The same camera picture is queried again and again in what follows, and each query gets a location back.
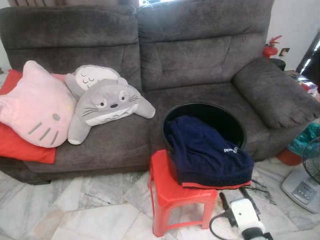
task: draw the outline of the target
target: red pillow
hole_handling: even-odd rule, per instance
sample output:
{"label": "red pillow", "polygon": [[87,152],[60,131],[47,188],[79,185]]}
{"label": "red pillow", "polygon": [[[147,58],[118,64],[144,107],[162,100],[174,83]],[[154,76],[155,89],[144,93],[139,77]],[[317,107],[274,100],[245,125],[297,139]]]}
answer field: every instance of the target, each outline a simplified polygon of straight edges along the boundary
{"label": "red pillow", "polygon": [[[57,74],[57,76],[59,79],[62,79],[61,75]],[[14,89],[21,78],[21,72],[9,70],[9,74],[0,89],[0,95],[7,94]],[[45,148],[33,145],[22,139],[9,126],[1,122],[0,136],[0,156],[46,164],[53,164],[55,162],[56,148]]]}

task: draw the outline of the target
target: red fire extinguisher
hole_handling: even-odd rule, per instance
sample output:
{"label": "red fire extinguisher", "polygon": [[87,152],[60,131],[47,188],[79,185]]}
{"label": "red fire extinguisher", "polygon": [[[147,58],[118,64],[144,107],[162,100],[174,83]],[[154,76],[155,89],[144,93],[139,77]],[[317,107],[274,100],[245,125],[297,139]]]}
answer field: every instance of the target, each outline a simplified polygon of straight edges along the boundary
{"label": "red fire extinguisher", "polygon": [[269,41],[268,45],[264,47],[263,55],[267,59],[269,59],[272,55],[276,55],[278,53],[278,49],[275,47],[275,44],[279,43],[276,40],[278,40],[281,37],[282,37],[282,35],[279,35],[279,36],[271,38],[271,40]]}

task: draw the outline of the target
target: red plastic stool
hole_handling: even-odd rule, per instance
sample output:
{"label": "red plastic stool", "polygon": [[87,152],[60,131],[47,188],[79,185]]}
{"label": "red plastic stool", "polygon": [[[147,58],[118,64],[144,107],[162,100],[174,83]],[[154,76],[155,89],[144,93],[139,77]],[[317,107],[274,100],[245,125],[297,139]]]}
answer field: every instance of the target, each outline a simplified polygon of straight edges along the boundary
{"label": "red plastic stool", "polygon": [[[152,200],[153,234],[157,237],[162,237],[169,229],[190,225],[202,225],[203,229],[207,229],[215,207],[217,190],[183,188],[170,174],[169,158],[166,150],[159,150],[151,157],[148,187]],[[154,202],[152,182],[155,184],[156,202]],[[168,225],[173,208],[196,203],[204,204],[202,221]]]}

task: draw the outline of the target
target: sofa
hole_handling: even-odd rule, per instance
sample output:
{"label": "sofa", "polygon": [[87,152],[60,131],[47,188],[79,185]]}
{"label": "sofa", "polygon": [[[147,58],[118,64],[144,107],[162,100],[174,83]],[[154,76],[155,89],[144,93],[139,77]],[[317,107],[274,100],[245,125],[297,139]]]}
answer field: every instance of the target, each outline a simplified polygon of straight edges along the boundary
{"label": "sofa", "polygon": [[156,108],[67,141],[54,164],[0,157],[0,170],[43,184],[148,169],[165,148],[162,122],[174,106],[209,103],[243,125],[255,161],[275,156],[319,117],[319,103],[262,56],[273,0],[184,0],[130,6],[8,7],[0,36],[13,69],[35,60],[49,72],[108,66]]}

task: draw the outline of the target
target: totoro plush pillow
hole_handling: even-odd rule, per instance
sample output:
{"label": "totoro plush pillow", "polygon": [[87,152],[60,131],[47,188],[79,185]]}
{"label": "totoro plush pillow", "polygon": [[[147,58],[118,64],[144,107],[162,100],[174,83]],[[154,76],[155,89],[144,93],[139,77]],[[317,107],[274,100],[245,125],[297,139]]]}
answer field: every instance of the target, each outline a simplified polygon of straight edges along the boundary
{"label": "totoro plush pillow", "polygon": [[124,78],[110,67],[83,65],[66,75],[65,84],[78,101],[85,91],[103,79],[122,81]]}
{"label": "totoro plush pillow", "polygon": [[156,109],[124,78],[103,79],[87,89],[72,118],[68,141],[81,144],[91,127],[137,114],[153,118]]}
{"label": "totoro plush pillow", "polygon": [[30,60],[16,87],[0,95],[0,122],[31,144],[54,148],[67,139],[76,103],[64,82]]}

